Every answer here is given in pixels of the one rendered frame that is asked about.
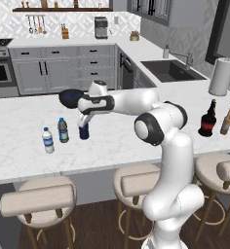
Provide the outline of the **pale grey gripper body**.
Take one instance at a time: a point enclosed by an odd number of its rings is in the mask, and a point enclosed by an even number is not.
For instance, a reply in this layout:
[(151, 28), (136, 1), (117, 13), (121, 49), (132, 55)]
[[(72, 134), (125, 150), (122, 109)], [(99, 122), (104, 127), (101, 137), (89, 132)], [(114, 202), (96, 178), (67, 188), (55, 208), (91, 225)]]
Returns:
[(79, 121), (78, 121), (78, 126), (79, 127), (84, 127), (93, 117), (93, 114), (89, 114), (89, 115), (80, 115)]

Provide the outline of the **dark plastic bottle blue cap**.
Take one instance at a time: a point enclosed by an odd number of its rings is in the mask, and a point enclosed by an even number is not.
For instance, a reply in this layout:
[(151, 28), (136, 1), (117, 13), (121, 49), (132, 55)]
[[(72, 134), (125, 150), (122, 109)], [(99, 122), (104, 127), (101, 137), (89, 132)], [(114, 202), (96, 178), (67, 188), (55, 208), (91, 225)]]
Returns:
[(67, 123), (64, 120), (64, 118), (60, 118), (58, 120), (57, 130), (58, 130), (59, 141), (61, 143), (67, 143), (69, 141), (69, 137), (68, 137)]

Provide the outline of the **clear plastic bottle blue label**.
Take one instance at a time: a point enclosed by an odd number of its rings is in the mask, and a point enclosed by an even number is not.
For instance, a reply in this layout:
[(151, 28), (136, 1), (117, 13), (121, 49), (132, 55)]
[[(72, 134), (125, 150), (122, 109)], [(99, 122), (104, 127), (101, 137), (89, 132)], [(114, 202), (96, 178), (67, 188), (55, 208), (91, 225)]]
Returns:
[(55, 147), (54, 147), (53, 135), (51, 134), (51, 132), (47, 127), (44, 128), (42, 138), (45, 146), (45, 151), (48, 154), (51, 154), (55, 150)]

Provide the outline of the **grey cupboard run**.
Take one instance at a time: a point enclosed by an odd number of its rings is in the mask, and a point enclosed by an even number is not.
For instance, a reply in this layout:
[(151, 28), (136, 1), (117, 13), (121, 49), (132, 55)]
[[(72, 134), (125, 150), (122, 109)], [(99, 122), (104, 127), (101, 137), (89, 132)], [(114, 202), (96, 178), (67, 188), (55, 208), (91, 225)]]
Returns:
[(115, 46), (10, 48), (21, 94), (87, 90), (93, 80), (115, 88)]

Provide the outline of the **beige stool wooden legs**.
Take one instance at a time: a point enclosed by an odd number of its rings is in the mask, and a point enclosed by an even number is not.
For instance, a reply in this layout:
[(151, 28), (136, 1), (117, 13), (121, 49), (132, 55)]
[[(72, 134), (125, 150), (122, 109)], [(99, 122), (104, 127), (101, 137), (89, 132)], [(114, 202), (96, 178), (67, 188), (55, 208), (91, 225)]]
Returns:
[(0, 212), (3, 217), (18, 217), (27, 228), (33, 249), (40, 249), (40, 237), (48, 243), (47, 229), (64, 223), (67, 249), (73, 249), (76, 232), (71, 213), (76, 202), (76, 186), (69, 177), (34, 179), (25, 182), (17, 192), (3, 194)]
[(129, 240), (141, 241), (144, 237), (129, 236), (132, 210), (142, 210), (142, 201), (160, 177), (160, 167), (154, 164), (133, 165), (117, 169), (113, 177), (113, 190), (118, 199), (118, 230), (124, 235), (124, 249)]
[[(197, 229), (195, 240), (198, 241), (203, 231), (207, 218), (211, 212), (212, 204), (215, 202), (217, 194), (230, 196), (230, 155), (229, 154), (210, 154), (196, 158), (194, 166), (193, 183), (200, 182), (207, 187), (211, 193), (208, 202), (205, 204), (202, 218)], [(230, 206), (227, 212), (223, 212), (218, 235), (222, 235), (230, 219)]]

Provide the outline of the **wooden knife block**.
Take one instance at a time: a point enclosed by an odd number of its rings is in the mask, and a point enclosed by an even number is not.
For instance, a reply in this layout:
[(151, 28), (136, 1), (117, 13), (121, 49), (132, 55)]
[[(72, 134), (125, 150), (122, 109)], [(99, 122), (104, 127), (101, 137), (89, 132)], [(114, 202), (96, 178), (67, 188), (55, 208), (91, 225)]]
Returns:
[(69, 39), (68, 28), (65, 27), (65, 24), (61, 24), (61, 37), (62, 39)]

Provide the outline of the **grey coffee machine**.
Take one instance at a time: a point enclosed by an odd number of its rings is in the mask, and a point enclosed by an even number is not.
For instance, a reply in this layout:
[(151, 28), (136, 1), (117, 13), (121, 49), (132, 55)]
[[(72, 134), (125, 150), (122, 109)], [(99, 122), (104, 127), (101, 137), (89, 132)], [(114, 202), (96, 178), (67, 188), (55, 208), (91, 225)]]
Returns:
[(95, 37), (97, 39), (107, 39), (108, 20), (106, 17), (95, 17)]

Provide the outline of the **steel oven with hob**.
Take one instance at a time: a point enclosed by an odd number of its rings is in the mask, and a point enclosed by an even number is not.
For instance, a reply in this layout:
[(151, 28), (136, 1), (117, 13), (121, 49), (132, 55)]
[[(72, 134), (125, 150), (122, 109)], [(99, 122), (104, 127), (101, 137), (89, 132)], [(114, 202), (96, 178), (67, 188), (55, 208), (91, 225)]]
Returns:
[(19, 90), (8, 45), (12, 38), (0, 39), (0, 98), (18, 97)]

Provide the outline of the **dark sink basin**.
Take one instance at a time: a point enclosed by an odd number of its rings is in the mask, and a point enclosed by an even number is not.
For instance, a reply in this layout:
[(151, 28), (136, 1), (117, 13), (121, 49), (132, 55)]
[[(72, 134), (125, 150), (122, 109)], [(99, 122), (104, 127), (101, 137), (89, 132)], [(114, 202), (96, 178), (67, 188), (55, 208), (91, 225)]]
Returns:
[(142, 61), (142, 64), (157, 77), (161, 83), (205, 80), (205, 77), (194, 70), (186, 69), (186, 66), (178, 60)]

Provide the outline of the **wooden shelf with items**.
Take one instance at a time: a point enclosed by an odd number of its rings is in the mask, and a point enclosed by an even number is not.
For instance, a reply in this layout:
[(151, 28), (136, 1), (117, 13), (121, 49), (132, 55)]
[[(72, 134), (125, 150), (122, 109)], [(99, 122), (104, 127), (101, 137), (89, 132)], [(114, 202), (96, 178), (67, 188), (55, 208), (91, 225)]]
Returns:
[(39, 0), (39, 7), (19, 7), (14, 8), (13, 12), (112, 12), (112, 7), (49, 7), (47, 0)]

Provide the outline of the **amber glass bottle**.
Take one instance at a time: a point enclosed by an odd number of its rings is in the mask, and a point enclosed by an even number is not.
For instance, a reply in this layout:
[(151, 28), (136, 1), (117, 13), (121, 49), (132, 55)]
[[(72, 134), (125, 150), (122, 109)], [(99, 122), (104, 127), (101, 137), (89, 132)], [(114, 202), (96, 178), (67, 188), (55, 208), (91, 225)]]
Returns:
[(229, 127), (230, 127), (230, 108), (229, 108), (229, 111), (228, 111), (226, 117), (223, 120), (221, 129), (220, 129), (220, 133), (223, 135), (226, 135), (228, 130), (229, 130)]

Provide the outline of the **white paper towel roll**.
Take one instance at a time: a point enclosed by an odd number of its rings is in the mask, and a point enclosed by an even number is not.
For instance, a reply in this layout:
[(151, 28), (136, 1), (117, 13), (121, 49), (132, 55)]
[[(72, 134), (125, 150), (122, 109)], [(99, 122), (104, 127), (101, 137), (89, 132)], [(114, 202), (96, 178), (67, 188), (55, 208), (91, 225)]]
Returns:
[(230, 84), (230, 58), (220, 57), (215, 61), (212, 71), (209, 93), (215, 96), (225, 96)]

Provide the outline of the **black framed window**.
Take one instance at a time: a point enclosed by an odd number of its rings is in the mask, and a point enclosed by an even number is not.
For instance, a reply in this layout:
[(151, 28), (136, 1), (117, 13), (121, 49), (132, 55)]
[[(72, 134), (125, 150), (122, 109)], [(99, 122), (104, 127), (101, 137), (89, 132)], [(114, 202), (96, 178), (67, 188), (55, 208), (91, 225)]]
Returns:
[(206, 62), (215, 64), (220, 57), (230, 58), (230, 0), (218, 1)]

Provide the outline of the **rail with hanging tools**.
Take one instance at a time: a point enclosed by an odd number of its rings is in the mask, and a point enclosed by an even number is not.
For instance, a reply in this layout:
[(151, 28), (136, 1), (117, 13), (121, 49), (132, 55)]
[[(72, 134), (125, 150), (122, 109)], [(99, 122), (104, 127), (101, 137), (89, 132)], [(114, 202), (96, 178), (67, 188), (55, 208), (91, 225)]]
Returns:
[(47, 34), (44, 15), (26, 15), (30, 34)]

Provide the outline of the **grey wall cupboards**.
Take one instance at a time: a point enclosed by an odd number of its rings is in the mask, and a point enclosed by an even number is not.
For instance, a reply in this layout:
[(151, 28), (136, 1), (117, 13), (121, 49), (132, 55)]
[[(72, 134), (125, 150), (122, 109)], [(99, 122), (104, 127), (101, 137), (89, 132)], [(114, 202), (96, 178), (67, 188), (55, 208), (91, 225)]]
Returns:
[(128, 0), (128, 11), (167, 27), (200, 27), (208, 0)]

